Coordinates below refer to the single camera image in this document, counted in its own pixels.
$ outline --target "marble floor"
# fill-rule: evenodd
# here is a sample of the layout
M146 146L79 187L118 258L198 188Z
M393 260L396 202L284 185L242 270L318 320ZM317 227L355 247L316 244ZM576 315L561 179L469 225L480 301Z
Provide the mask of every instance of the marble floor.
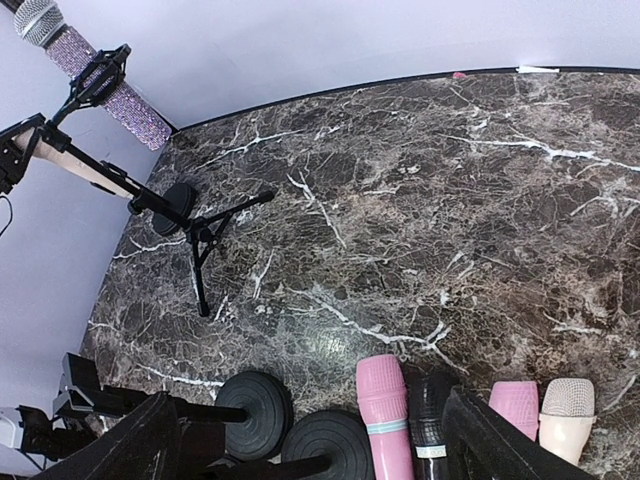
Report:
M485 398L497 380L585 376L581 466L640 477L640 78L480 75L296 100L177 135L150 185L213 213L264 189L205 268L132 218L84 341L105 382L211 402L259 368L299 414L355 405L356 362L392 352Z

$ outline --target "tripod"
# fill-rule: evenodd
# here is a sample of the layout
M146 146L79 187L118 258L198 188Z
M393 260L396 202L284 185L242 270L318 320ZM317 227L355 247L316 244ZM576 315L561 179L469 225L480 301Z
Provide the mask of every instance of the tripod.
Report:
M220 239L232 217L243 210L273 200L271 191L260 193L240 205L224 210L212 217L190 218L197 196L196 190L186 184L177 183L160 196L130 178L126 171L105 161L99 162L71 143L71 137L59 130L59 125L71 113L88 107L101 105L122 83L125 77L125 62L131 49L123 45L117 50L100 51L85 70L71 82L71 93L62 108L47 121L36 114L0 132L0 192L9 193L24 177L27 166L40 142L53 147L57 152L75 157L78 161L127 192L132 200L129 211L140 215L144 210L154 212L153 228L159 235L169 236L182 230L191 245L191 270L196 291L198 313L201 317L210 314L206 300L202 267ZM21 151L13 142L18 135L33 129L27 148ZM107 188L94 186L113 194ZM219 223L215 231L214 224Z

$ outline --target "microphone grille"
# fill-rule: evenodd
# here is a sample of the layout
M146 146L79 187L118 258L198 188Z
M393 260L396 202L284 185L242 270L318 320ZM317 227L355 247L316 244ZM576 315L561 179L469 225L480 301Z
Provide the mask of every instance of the microphone grille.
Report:
M558 417L593 417L593 383L585 378L558 378L547 388L542 413Z
M53 0L26 0L13 19L18 35L36 47L45 46L64 24L62 12Z

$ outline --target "black disc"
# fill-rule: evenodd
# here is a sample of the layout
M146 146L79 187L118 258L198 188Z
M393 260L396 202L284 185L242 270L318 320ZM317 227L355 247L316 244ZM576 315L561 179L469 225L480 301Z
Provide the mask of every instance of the black disc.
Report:
M282 446L282 461L326 456L331 467L314 480L374 480L367 430L360 418L342 410L324 410L294 425Z
M229 455L250 462L272 458L293 426L293 402L280 380L262 372L243 372L225 382L216 406L241 408L244 423L226 425Z
M197 196L198 192L191 185L176 183L162 195L162 198L167 200L171 207L180 215L188 217L191 214L191 210L193 210ZM153 215L151 224L153 225L153 230L163 237L173 235L180 230L179 225L159 213Z

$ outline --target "stand base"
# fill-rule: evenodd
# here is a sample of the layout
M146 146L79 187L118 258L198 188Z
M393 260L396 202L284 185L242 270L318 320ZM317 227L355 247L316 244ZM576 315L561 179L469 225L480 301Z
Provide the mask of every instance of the stand base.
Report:
M189 217L191 210L196 203L196 197L198 192L191 185L186 183L176 183L169 188L162 196L167 200L173 210L182 215L183 217ZM160 236L168 237L173 235L180 226L169 220L167 217L155 213L151 221L153 230Z
M325 410L312 413L296 423L282 446L282 462L316 456L327 457L331 466L314 475L314 479L375 479L367 430L352 413Z
M249 414L244 423L226 425L228 454L245 462L276 456L293 426L289 391L266 373L244 372L230 378L218 392L216 407L239 408Z

